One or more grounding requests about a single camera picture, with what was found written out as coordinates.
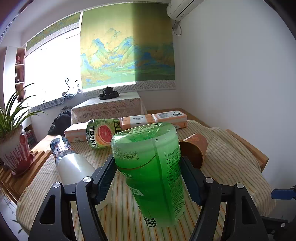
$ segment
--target white bottle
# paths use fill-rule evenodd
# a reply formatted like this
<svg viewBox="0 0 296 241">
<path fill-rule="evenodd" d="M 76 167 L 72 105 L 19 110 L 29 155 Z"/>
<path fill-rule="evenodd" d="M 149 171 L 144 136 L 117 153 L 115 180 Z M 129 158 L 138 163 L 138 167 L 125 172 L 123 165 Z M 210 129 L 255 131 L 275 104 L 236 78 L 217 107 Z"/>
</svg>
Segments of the white bottle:
<svg viewBox="0 0 296 241">
<path fill-rule="evenodd" d="M 50 143 L 52 154 L 55 157 L 55 163 L 61 182 L 63 185 L 69 185 L 80 182 L 83 178 L 91 176 L 95 169 L 81 155 L 77 154 L 71 147 L 69 141 L 62 136 L 56 136 Z M 111 202 L 112 185 L 106 195 L 105 200 L 96 205 L 99 211 Z M 76 202 L 71 202 L 71 208 L 77 212 Z"/>
</svg>

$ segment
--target striped mat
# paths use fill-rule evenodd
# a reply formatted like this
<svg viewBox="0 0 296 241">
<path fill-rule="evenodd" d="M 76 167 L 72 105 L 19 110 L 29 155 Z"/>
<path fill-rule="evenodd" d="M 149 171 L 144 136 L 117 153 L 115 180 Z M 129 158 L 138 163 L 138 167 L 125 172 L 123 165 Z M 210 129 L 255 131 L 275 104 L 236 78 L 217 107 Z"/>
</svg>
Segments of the striped mat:
<svg viewBox="0 0 296 241">
<path fill-rule="evenodd" d="M 178 129 L 179 140 L 200 133 L 207 138 L 206 160 L 201 168 L 206 177 L 212 177 L 221 184 L 243 183 L 250 193 L 261 215 L 268 215 L 275 207 L 270 198 L 271 188 L 263 178 L 256 158 L 238 140 L 219 128 L 207 128 L 194 120 L 188 127 Z M 92 150 L 87 142 L 73 142 L 72 147 L 83 155 L 94 168 L 104 164 L 111 148 Z M 51 155 L 40 169 L 31 185 L 25 189 L 17 204 L 17 221 L 30 230 L 37 211 L 51 185 L 59 177 Z M 125 177 L 117 171 L 113 180 L 112 202 L 98 212 L 102 226 L 111 241 L 183 241 L 189 240 L 201 208 L 194 203 L 184 186 L 185 212 L 177 225 L 169 228 L 146 226 L 132 192 L 125 183 Z M 226 203 L 221 203 L 214 240 L 220 240 Z M 73 223 L 78 241 L 83 240 L 77 213 L 73 212 Z"/>
</svg>

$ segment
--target air conditioner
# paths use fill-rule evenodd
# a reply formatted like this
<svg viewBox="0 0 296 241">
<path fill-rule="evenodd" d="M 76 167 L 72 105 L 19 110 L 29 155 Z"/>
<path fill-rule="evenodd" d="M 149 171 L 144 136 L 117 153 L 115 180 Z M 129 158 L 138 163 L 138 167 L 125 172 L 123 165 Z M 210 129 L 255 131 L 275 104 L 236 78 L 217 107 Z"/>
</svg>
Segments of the air conditioner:
<svg viewBox="0 0 296 241">
<path fill-rule="evenodd" d="M 171 0 L 167 6 L 168 16 L 180 21 L 204 0 Z"/>
</svg>

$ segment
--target red and white ceramic pot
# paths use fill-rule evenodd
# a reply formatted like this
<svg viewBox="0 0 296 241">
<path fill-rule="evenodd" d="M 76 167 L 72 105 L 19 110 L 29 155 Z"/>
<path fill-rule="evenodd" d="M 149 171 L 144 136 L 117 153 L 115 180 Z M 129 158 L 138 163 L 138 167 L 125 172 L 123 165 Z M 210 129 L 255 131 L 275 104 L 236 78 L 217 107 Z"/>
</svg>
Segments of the red and white ceramic pot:
<svg viewBox="0 0 296 241">
<path fill-rule="evenodd" d="M 21 175 L 31 167 L 35 156 L 30 153 L 28 138 L 22 125 L 0 139 L 0 158 L 13 175 Z"/>
</svg>

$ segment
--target spider plant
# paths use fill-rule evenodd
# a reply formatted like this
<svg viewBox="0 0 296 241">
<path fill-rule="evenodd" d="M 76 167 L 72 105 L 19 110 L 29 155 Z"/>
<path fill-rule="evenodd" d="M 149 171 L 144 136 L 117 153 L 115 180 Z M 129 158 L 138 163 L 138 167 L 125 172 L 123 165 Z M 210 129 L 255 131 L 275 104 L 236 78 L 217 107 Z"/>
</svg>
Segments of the spider plant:
<svg viewBox="0 0 296 241">
<path fill-rule="evenodd" d="M 18 128 L 22 122 L 27 119 L 28 117 L 32 115 L 38 115 L 37 113 L 45 113 L 43 111 L 33 111 L 31 113 L 27 113 L 29 110 L 25 111 L 22 115 L 16 117 L 18 112 L 20 112 L 22 109 L 29 108 L 29 106 L 22 106 L 24 101 L 34 95 L 28 96 L 24 98 L 16 107 L 15 111 L 10 114 L 12 106 L 17 99 L 18 95 L 29 85 L 22 88 L 20 91 L 15 91 L 13 95 L 10 97 L 6 108 L 3 110 L 0 108 L 0 138 L 5 137 L 6 134 L 12 132 L 16 128 Z"/>
</svg>

